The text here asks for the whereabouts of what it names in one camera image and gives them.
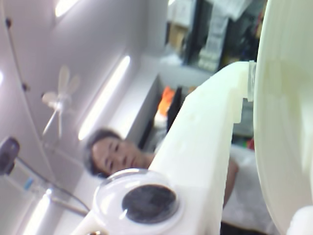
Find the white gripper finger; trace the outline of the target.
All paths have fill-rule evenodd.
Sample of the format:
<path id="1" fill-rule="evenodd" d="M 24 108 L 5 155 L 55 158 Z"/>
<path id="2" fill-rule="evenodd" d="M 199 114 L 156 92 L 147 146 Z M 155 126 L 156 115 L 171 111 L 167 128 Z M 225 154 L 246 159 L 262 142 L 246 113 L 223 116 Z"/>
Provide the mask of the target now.
<path id="1" fill-rule="evenodd" d="M 178 194 L 180 207 L 149 234 L 219 234 L 233 126 L 255 68 L 255 62 L 232 63 L 185 98 L 150 165 Z"/>
<path id="2" fill-rule="evenodd" d="M 290 223 L 290 235 L 313 234 L 313 207 L 306 206 L 299 209 Z"/>

